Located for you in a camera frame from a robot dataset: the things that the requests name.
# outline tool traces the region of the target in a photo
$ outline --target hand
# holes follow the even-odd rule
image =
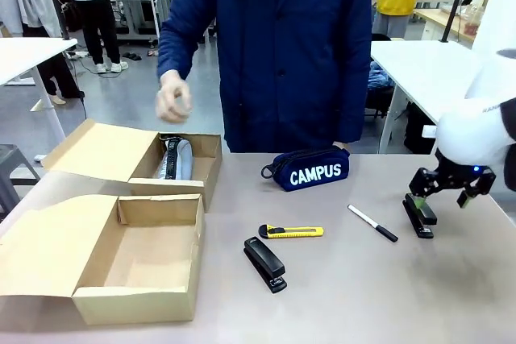
[[[340,149],[345,149],[346,151],[348,151],[349,153],[352,152],[352,149],[351,147],[349,146],[349,144],[346,144],[346,143],[341,143],[340,141],[334,141],[333,142],[333,145],[336,145],[337,147],[339,147]]]
[[[156,95],[156,115],[167,122],[184,122],[188,118],[191,96],[188,84],[177,70],[168,70],[160,78],[161,90]]]

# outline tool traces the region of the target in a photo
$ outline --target plastic container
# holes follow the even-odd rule
[[[464,34],[476,35],[478,27],[481,25],[482,17],[484,16],[484,0],[472,0],[471,4],[466,7],[464,12]]]

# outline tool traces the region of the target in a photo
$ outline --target gray pants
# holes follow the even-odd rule
[[[389,38],[405,38],[409,19],[410,15],[392,16],[377,12],[372,24],[372,33],[387,35]]]

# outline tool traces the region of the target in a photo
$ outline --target white marker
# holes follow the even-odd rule
[[[378,231],[384,237],[386,237],[390,242],[396,242],[397,236],[388,231],[386,228],[380,226],[378,223],[373,221],[370,217],[368,217],[365,213],[357,209],[354,205],[348,205],[347,208],[362,218],[362,220],[366,221],[373,229]]]

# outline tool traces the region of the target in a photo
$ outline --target box lid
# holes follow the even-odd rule
[[[25,213],[0,239],[0,295],[72,296],[117,200],[88,195]]]
[[[84,121],[42,161],[49,171],[127,182],[157,137],[142,131]]]

